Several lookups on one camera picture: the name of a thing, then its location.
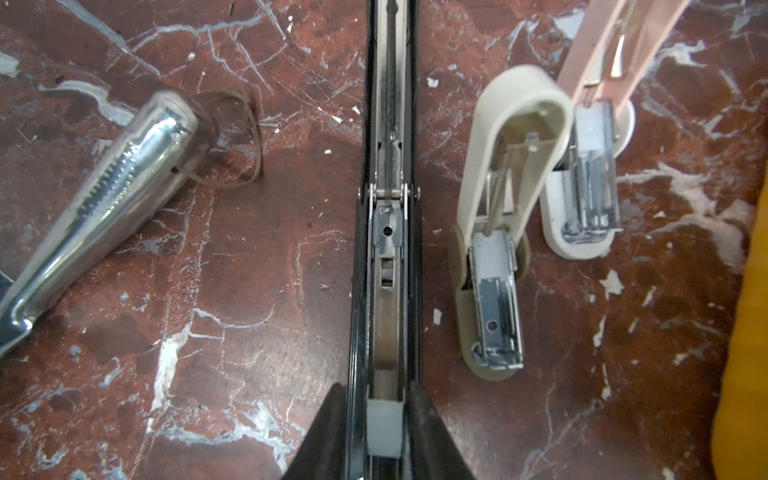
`yellow object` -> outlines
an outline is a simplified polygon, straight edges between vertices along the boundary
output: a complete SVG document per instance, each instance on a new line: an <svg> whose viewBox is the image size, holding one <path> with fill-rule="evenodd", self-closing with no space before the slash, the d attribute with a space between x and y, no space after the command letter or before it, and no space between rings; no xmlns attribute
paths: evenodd
<svg viewBox="0 0 768 480"><path fill-rule="evenodd" d="M712 462L718 480L768 480L768 182L744 268Z"/></svg>

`marble surface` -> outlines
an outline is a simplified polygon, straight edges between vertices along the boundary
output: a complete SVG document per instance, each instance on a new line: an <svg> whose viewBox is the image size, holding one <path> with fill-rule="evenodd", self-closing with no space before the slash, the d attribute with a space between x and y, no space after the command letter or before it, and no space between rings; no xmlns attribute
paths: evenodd
<svg viewBox="0 0 768 480"><path fill-rule="evenodd" d="M446 240L476 98L513 65L557 74L583 7L422 1L425 387L478 478L713 478L766 163L764 2L694 0L659 52L633 96L608 256L556 257L534 212L525 369L487 383L458 354ZM365 14L346 0L0 2L0 270L18 275L158 88L249 84L265 162L251 187L188 185L0 362L0 477L279 478L346 381ZM253 146L230 123L220 156L246 168Z"/></svg>

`brown string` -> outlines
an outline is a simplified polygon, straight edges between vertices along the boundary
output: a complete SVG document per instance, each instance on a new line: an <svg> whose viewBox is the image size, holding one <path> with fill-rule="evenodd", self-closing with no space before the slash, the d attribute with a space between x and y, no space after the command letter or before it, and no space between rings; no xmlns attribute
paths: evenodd
<svg viewBox="0 0 768 480"><path fill-rule="evenodd" d="M262 165L262 154L261 154L261 138L259 136L259 129L258 125L256 123L256 117L253 115L253 99L250 95L248 95L247 90L245 86L240 83L240 91L237 90L209 90L201 92L195 97L203 97L203 96L211 96L216 99L222 99L222 98L234 98L235 100L240 100L243 102L243 109L245 110L246 116L248 117L248 130L250 132L250 137L253 143L256 145L256 171L253 173L253 176L245 181L242 182L235 182L235 183L222 183L217 182L215 180L210 180L208 178L201 177L200 175L196 174L189 168L185 167L178 167L178 170L182 172L184 175L189 177L191 180L194 180L198 182L199 184L203 184L206 187L211 188L238 188L243 187L245 185L253 183L260 175L261 175L261 165Z"/></svg>

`metal handle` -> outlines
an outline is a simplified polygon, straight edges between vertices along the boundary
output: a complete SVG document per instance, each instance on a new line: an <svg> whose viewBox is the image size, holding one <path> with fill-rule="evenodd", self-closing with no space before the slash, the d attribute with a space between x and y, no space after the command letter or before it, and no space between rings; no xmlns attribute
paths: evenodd
<svg viewBox="0 0 768 480"><path fill-rule="evenodd" d="M69 286L128 238L187 179L217 138L213 119L176 91L157 92L104 152L96 170L0 302L0 357Z"/></svg>

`white plastic piece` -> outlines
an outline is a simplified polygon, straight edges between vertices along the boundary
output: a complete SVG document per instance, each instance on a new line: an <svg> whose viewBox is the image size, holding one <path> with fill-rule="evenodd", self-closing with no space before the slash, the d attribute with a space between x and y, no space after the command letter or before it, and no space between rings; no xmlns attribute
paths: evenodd
<svg viewBox="0 0 768 480"><path fill-rule="evenodd" d="M627 148L635 126L635 110L631 101L614 119L614 158ZM598 243L569 243L563 238L565 225L564 172L554 171L547 176L546 185L541 191L541 225L547 245L557 255L568 260L589 260L604 257L611 250L615 233L610 232L605 240Z"/></svg>
<svg viewBox="0 0 768 480"><path fill-rule="evenodd" d="M520 243L533 206L541 193L546 176L562 158L573 125L571 99L555 84L547 72L533 65L510 68L494 78L478 99L464 165L462 188L458 196L458 226L464 245L471 244L486 175L502 128L515 117L539 114L554 135L549 155L527 161L515 179L515 209L509 214L510 238Z"/></svg>
<svg viewBox="0 0 768 480"><path fill-rule="evenodd" d="M402 402L366 400L368 454L374 457L402 456Z"/></svg>

